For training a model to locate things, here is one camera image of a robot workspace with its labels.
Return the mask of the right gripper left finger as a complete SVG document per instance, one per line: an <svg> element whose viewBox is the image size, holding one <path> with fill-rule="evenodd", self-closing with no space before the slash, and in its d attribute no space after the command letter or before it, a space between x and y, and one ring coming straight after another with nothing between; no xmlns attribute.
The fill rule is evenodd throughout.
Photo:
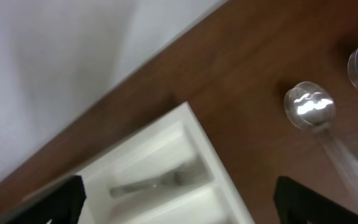
<svg viewBox="0 0 358 224"><path fill-rule="evenodd" d="M77 224L86 200L83 179L72 175L9 214L8 224Z"/></svg>

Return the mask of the metal fork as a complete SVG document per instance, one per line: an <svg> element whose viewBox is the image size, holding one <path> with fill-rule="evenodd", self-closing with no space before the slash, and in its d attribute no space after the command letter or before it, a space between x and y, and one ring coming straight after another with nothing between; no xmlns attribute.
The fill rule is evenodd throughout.
<svg viewBox="0 0 358 224"><path fill-rule="evenodd" d="M133 182L126 185L119 185L109 189L110 196L118 198L147 189L161 187L177 187L184 185L196 184L209 179L210 174L207 168L201 163L191 164L184 163L172 170L159 176L149 179Z"/></svg>

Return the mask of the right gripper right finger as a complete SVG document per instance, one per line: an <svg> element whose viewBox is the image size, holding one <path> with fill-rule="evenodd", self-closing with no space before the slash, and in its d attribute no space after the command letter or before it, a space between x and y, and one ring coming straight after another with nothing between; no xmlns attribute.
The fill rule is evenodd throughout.
<svg viewBox="0 0 358 224"><path fill-rule="evenodd" d="M278 177L273 201L281 224L358 223L358 214L287 176Z"/></svg>

